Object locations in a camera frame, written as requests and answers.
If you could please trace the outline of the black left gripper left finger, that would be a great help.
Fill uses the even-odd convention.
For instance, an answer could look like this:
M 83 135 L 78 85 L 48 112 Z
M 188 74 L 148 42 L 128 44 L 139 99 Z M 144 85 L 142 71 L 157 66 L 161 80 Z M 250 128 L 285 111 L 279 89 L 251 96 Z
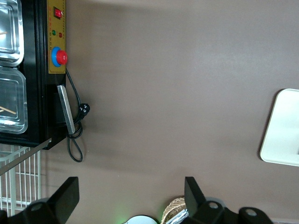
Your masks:
M 65 224 L 79 203 L 78 177 L 69 177 L 50 197 L 31 203 L 20 213 L 0 211 L 2 224 Z

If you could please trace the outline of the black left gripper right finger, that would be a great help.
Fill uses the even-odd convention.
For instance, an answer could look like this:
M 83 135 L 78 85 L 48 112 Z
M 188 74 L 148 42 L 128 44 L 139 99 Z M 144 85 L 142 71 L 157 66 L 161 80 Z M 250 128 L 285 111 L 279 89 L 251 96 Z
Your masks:
M 194 177 L 185 178 L 185 204 L 189 213 L 185 224 L 271 224 L 260 209 L 242 207 L 237 213 L 214 197 L 205 197 Z

